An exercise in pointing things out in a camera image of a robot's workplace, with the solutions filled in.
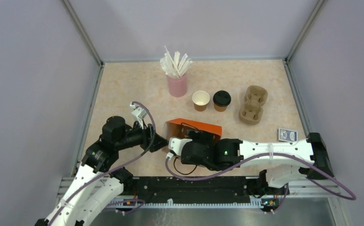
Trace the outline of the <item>orange paper bag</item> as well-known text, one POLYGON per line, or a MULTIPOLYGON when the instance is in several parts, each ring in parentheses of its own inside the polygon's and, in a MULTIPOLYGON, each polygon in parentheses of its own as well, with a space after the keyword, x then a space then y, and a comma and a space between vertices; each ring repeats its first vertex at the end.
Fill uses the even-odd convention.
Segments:
POLYGON ((213 145, 221 139, 222 127, 200 121, 177 118, 166 121, 163 126, 163 137, 189 138, 200 143, 213 145))

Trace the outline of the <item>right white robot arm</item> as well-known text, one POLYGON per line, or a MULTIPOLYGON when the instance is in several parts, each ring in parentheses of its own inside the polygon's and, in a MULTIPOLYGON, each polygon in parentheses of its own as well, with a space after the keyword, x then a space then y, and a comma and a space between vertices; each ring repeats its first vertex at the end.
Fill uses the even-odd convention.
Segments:
POLYGON ((300 141, 258 143, 224 138, 216 143, 200 137, 178 139, 170 144, 181 163, 224 173, 239 167, 276 165, 258 181, 259 190, 271 194, 276 188, 306 177, 325 180, 334 177, 326 145, 319 133, 309 133, 300 141))

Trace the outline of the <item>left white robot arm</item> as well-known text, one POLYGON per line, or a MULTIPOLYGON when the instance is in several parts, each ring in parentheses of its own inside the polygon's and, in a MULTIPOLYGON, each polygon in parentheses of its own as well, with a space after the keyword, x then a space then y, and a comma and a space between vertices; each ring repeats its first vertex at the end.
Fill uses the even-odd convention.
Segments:
POLYGON ((155 132, 154 125, 138 121, 133 126, 124 118, 112 116, 102 127, 102 134, 87 150, 77 173, 63 198, 37 226, 89 226, 107 204, 120 194, 133 189, 132 174, 125 169, 147 152, 156 152, 168 140, 155 132), (117 168, 110 167, 119 159, 119 151, 140 146, 144 151, 117 168))

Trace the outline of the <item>stack of brown paper cups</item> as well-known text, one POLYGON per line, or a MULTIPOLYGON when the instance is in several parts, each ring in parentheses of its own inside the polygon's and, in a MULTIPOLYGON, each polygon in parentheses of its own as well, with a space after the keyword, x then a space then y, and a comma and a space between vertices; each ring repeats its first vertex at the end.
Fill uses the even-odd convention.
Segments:
POLYGON ((202 112, 207 109, 208 103, 210 102, 210 95, 206 91, 199 90, 193 93, 192 101, 195 110, 202 112))

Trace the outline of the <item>pink cylindrical straw holder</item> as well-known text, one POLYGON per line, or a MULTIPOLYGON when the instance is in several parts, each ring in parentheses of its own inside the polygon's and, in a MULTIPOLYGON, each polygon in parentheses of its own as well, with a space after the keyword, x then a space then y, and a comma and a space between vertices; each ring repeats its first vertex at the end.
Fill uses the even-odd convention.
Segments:
POLYGON ((187 93, 187 74, 181 78, 173 78, 166 75, 168 91, 173 97, 182 97, 187 93))

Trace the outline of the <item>blue playing card deck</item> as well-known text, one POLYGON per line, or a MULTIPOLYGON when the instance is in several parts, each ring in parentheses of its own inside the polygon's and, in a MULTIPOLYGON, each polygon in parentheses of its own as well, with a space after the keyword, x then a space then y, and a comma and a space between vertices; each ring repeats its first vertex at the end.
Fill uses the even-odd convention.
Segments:
POLYGON ((277 130, 277 139, 280 142, 297 142, 299 139, 298 132, 291 129, 279 128, 277 130))

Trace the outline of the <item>bundle of white wrapped straws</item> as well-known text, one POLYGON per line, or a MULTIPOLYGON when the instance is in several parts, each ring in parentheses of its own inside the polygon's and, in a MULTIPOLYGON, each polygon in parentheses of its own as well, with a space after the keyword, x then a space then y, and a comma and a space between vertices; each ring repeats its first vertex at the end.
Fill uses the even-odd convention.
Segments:
POLYGON ((160 66, 165 74, 174 79, 182 78, 187 70, 191 67, 193 60, 185 53, 181 56, 179 51, 175 51, 172 55, 165 46, 165 53, 160 59, 160 66))

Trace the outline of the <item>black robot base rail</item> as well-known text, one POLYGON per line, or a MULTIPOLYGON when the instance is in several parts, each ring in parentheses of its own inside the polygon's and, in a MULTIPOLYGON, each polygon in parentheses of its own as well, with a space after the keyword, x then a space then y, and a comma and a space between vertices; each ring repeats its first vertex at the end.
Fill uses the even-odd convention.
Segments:
POLYGON ((176 177, 134 177, 124 185, 119 197, 139 198, 146 204, 248 204, 256 198, 282 198, 286 187, 265 186, 259 178, 215 177, 188 181, 176 177))

